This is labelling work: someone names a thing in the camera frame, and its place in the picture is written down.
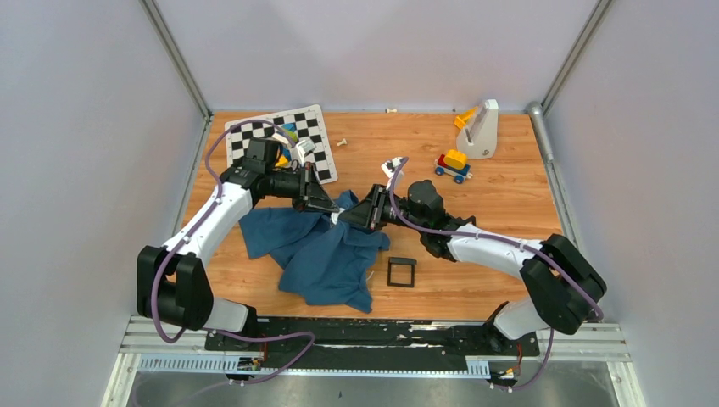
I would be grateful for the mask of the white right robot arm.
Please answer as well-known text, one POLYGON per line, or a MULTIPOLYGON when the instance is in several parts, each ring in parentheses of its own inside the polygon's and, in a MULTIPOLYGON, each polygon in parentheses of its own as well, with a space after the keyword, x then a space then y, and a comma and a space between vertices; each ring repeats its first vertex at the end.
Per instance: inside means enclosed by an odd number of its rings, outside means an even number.
POLYGON ((604 316, 599 301, 607 286, 567 237, 533 240, 485 231, 472 217, 452 216, 429 180, 413 183, 405 198, 376 184, 338 218, 372 231, 388 224, 408 227, 436 258, 486 266, 523 282, 527 297, 501 304, 487 321, 484 342, 496 354, 507 353, 528 333, 553 329, 572 335, 604 316))

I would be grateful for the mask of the black square frame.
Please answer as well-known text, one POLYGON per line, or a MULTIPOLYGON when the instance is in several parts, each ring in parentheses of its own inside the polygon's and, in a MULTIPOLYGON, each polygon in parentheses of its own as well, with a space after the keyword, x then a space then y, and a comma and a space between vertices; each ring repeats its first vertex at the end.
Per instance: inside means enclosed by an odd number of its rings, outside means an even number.
POLYGON ((387 285, 389 287, 414 288, 417 260, 390 257, 387 261, 387 285))

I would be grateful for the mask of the blue shirt garment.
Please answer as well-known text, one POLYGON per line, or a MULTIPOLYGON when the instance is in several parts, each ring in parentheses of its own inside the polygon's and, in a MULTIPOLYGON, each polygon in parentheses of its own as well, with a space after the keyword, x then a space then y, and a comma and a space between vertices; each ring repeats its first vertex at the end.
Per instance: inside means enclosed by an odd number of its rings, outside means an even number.
POLYGON ((250 259, 269 255, 282 269, 278 288, 308 305, 345 304, 372 311, 367 271, 390 239, 329 214, 292 208, 252 209, 238 224, 250 259))

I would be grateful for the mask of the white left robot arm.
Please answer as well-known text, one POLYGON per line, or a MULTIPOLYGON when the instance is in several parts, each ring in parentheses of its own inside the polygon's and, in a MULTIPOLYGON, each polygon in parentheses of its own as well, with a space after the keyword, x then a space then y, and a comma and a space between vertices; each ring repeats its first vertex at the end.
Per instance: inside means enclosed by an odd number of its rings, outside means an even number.
POLYGON ((216 297, 205 267, 220 243, 259 200, 289 198, 298 211, 337 213, 340 208, 320 184, 312 163, 278 168, 281 144, 254 139, 238 164, 229 167, 190 222, 159 247, 137 256, 137 310, 140 315, 181 329, 226 331, 240 350, 259 341, 256 310, 216 297))

